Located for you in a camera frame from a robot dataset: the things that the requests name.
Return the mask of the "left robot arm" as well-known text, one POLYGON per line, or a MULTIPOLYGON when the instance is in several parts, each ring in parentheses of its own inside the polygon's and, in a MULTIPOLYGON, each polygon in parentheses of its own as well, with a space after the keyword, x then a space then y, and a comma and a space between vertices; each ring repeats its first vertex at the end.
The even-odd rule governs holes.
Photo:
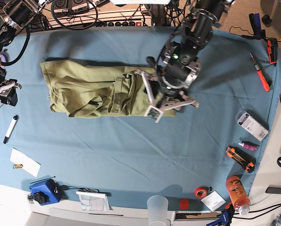
POLYGON ((201 71, 197 55, 211 40, 212 28, 223 25, 233 4, 233 0, 197 1, 171 33, 158 57, 147 57, 155 73, 135 71, 142 77, 150 103, 146 117, 159 122, 167 111, 179 111, 187 105, 199 107, 200 104, 187 94, 201 71))

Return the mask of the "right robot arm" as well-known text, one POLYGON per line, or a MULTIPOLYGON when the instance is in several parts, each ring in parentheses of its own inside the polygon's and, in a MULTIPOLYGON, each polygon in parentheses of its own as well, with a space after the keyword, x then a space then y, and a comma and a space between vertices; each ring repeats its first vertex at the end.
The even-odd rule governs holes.
POLYGON ((0 108, 3 105, 16 106, 17 89, 22 86, 17 80, 6 80, 6 66, 11 66, 21 59, 30 39, 28 24, 49 3, 48 0, 14 0, 3 8, 4 15, 0 16, 0 108), (1 59, 3 48, 12 43, 17 29, 26 31, 26 39, 19 55, 13 61, 3 62, 1 59))

